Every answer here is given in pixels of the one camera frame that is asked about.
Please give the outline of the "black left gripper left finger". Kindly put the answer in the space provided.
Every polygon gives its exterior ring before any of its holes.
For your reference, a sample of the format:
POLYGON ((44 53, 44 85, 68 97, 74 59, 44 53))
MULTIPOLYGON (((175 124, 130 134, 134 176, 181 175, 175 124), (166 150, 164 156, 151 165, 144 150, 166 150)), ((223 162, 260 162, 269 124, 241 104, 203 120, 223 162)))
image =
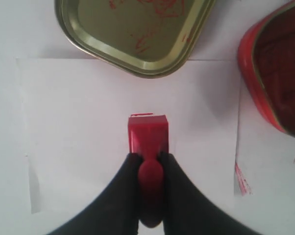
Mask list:
POLYGON ((142 157, 129 153, 105 190, 51 235, 136 235, 139 220, 137 174, 142 157))

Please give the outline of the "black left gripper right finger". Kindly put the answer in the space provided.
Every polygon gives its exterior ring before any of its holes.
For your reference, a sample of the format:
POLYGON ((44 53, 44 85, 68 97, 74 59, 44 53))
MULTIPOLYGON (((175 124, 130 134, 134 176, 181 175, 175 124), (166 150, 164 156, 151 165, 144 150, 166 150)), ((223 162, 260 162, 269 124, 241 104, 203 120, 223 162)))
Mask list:
POLYGON ((172 154, 161 153, 165 174, 167 235, 244 235, 245 228, 211 201, 189 180, 172 154))

